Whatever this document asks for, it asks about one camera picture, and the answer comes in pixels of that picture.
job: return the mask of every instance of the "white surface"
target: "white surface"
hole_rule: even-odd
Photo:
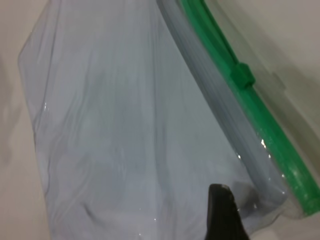
[[[18,54],[44,0],[0,1],[0,239],[48,240],[33,132]]]

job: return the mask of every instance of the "black object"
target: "black object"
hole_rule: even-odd
[[[249,240],[228,186],[210,185],[206,227],[205,240]]]

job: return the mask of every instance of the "plastic bag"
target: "plastic bag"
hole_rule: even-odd
[[[210,95],[240,123],[213,112],[153,0],[50,1],[19,68],[54,240],[204,239],[212,183],[249,232],[287,198],[228,87]]]

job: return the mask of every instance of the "green zipper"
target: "green zipper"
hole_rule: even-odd
[[[253,88],[255,77],[239,62],[204,0],[180,0],[183,10],[257,134],[284,174],[304,213],[320,211],[320,189],[303,160]]]

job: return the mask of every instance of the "green slider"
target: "green slider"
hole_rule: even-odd
[[[255,78],[239,62],[204,0],[180,0],[185,14],[228,86],[264,140],[304,213],[320,211],[320,189],[296,149],[252,87]]]

